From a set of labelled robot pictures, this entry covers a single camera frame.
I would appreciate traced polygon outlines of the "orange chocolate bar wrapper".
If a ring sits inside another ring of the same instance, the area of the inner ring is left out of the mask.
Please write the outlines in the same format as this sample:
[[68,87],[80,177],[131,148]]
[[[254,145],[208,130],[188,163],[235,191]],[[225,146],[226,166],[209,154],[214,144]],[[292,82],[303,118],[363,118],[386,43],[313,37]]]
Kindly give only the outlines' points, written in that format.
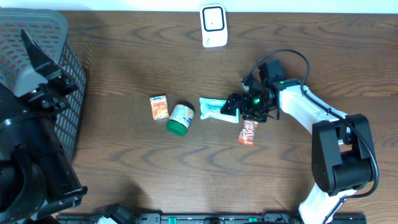
[[254,145],[254,137],[258,122],[244,120],[243,127],[239,132],[238,141],[247,146]]

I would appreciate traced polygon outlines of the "orange Kleenex tissue pack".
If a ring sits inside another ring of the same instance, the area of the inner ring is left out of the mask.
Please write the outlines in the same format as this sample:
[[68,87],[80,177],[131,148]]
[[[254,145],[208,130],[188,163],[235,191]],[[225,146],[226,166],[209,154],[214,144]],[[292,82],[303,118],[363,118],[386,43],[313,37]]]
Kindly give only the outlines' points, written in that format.
[[169,118],[168,101],[166,95],[154,96],[150,98],[153,119],[160,120]]

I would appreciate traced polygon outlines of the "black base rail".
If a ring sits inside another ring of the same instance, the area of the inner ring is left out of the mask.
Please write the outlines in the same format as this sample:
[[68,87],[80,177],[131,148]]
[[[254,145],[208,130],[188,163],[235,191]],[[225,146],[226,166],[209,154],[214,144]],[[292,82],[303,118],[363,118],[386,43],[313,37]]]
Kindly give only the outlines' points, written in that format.
[[133,213],[118,204],[106,207],[103,212],[89,215],[61,214],[55,217],[59,223],[67,224],[254,224],[285,223],[302,224],[304,221],[296,212],[268,210],[260,214],[167,214],[167,213]]

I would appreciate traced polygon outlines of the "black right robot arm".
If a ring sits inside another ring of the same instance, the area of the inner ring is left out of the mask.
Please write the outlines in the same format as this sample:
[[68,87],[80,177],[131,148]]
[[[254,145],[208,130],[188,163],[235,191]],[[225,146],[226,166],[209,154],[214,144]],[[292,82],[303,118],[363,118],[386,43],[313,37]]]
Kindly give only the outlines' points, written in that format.
[[330,223],[349,198],[371,195],[379,183],[368,119],[338,111],[315,96],[299,79],[269,78],[257,90],[231,94],[221,113],[265,122],[270,111],[294,117],[312,135],[312,174],[308,197],[296,222]]

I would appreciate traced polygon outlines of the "green cap bottle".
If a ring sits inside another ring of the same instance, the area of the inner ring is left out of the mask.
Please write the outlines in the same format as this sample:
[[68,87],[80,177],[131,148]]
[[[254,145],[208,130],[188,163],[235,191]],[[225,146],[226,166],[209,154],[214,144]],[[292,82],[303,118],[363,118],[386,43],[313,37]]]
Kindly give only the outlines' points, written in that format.
[[184,136],[192,123],[194,111],[183,104],[177,104],[166,124],[166,129],[178,136]]

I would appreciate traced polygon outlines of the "green tissue pack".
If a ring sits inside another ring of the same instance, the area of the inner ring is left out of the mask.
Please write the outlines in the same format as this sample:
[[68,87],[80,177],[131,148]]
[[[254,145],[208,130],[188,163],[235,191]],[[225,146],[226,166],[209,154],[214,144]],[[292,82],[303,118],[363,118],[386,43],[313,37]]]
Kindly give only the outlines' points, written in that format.
[[213,98],[200,98],[200,119],[214,118],[230,123],[239,123],[239,115],[221,114],[221,109],[225,105],[226,100]]

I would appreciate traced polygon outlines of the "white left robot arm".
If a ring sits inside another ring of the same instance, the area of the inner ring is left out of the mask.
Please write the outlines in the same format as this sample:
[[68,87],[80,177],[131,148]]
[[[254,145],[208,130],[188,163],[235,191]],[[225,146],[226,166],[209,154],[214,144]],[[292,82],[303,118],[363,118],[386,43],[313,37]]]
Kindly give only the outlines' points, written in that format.
[[56,116],[69,109],[76,81],[21,30],[36,73],[46,79],[16,96],[1,86],[1,223],[28,223],[81,203],[80,184],[55,132]]

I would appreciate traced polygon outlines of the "grey plastic mesh basket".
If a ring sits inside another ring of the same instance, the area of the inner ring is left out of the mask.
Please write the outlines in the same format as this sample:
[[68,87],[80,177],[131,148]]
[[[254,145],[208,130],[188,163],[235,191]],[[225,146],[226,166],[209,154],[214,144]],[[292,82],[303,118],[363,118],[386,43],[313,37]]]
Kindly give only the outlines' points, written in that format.
[[68,22],[59,12],[48,9],[1,9],[1,83],[21,96],[33,90],[44,77],[35,73],[21,38],[24,29],[46,55],[62,66],[78,89],[66,96],[70,107],[57,115],[55,131],[69,159],[73,159],[80,129],[87,79],[70,46]]

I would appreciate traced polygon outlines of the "white barcode scanner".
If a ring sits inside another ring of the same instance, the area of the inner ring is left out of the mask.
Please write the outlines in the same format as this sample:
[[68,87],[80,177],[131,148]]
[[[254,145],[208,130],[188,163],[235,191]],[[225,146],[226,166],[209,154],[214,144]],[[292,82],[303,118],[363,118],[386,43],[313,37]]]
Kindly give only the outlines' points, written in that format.
[[202,44],[205,48],[222,47],[228,42],[226,10],[220,4],[203,6],[200,10]]

